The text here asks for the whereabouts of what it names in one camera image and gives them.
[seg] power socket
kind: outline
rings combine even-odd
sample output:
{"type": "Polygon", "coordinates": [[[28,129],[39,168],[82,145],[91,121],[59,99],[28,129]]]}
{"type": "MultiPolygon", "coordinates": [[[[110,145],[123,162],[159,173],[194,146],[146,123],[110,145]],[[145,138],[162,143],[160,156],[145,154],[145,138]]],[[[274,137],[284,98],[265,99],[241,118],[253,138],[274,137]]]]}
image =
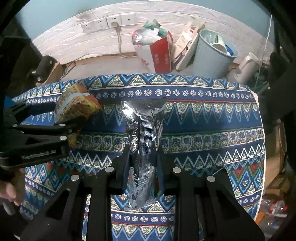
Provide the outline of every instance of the power socket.
{"type": "Polygon", "coordinates": [[[83,32],[85,34],[89,34],[89,33],[93,33],[96,31],[96,27],[95,27],[95,24],[94,22],[87,22],[87,23],[83,23],[81,24],[81,27],[83,29],[83,32]]]}
{"type": "Polygon", "coordinates": [[[129,13],[121,14],[121,24],[122,25],[136,24],[135,13],[129,12],[129,13]]]}
{"type": "Polygon", "coordinates": [[[121,25],[121,17],[119,14],[106,17],[106,19],[107,19],[107,23],[108,23],[109,28],[111,28],[112,22],[117,22],[119,26],[121,25]]]}
{"type": "Polygon", "coordinates": [[[94,20],[94,25],[95,25],[96,31],[108,28],[106,18],[99,18],[94,20]]]}

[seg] plastic bag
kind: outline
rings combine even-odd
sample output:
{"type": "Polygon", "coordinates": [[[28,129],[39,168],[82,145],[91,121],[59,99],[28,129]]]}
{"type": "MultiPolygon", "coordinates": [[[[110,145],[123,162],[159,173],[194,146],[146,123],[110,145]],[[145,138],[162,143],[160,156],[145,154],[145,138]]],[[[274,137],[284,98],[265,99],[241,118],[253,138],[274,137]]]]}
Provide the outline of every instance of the plastic bag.
{"type": "Polygon", "coordinates": [[[155,202],[157,150],[163,131],[167,99],[122,101],[130,145],[128,178],[129,207],[141,208],[155,202]]]}
{"type": "Polygon", "coordinates": [[[146,22],[145,25],[134,31],[132,35],[132,44],[151,45],[156,41],[165,38],[168,32],[161,28],[156,19],[153,22],[146,22]]]}
{"type": "MultiPolygon", "coordinates": [[[[87,88],[75,83],[69,89],[61,94],[54,110],[54,122],[67,121],[76,116],[83,115],[88,118],[101,109],[101,105],[97,99],[87,92],[87,88]]],[[[69,145],[75,148],[77,133],[68,136],[69,145]]]]}

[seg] tribal print cloth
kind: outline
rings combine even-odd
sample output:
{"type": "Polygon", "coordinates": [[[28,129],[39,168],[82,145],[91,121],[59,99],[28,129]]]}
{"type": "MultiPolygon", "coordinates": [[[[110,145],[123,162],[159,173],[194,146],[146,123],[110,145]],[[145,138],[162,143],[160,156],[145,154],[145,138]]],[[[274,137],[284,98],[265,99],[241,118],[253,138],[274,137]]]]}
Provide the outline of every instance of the tribal print cloth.
{"type": "MultiPolygon", "coordinates": [[[[20,209],[24,217],[32,219],[71,175],[96,174],[121,155],[127,143],[122,100],[167,97],[161,140],[165,154],[197,177],[226,168],[237,201],[255,218],[263,191],[265,139],[258,105],[247,86],[173,74],[102,75],[44,85],[13,100],[56,102],[76,82],[85,85],[104,110],[91,116],[69,157],[26,168],[26,200],[20,209]]],[[[54,113],[30,116],[24,123],[53,125],[54,113]]],[[[113,240],[173,240],[174,196],[161,195],[153,205],[125,211],[127,197],[127,192],[111,197],[113,240]]],[[[87,239],[89,201],[90,195],[82,240],[87,239]]]]}

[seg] trash can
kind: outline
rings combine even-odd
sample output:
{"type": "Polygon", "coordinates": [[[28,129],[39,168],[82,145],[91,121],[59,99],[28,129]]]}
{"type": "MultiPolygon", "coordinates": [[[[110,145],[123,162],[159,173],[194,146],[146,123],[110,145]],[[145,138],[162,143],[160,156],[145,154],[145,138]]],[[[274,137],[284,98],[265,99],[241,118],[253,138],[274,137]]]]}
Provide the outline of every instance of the trash can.
{"type": "Polygon", "coordinates": [[[207,42],[206,36],[208,35],[219,34],[207,29],[200,31],[192,72],[195,76],[218,79],[226,74],[229,65],[238,56],[239,52],[235,45],[226,38],[223,38],[223,41],[234,54],[230,56],[221,52],[207,42]]]}

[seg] white cup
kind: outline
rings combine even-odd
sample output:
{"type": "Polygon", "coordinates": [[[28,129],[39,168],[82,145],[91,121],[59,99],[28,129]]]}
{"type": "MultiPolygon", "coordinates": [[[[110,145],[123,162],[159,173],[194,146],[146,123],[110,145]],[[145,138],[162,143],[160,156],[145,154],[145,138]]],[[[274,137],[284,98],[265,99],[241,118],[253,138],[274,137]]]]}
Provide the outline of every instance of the white cup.
{"type": "Polygon", "coordinates": [[[226,46],[224,44],[224,41],[222,39],[222,37],[220,35],[215,35],[214,36],[214,41],[212,43],[212,46],[218,50],[220,50],[221,52],[227,54],[227,49],[226,46]]]}

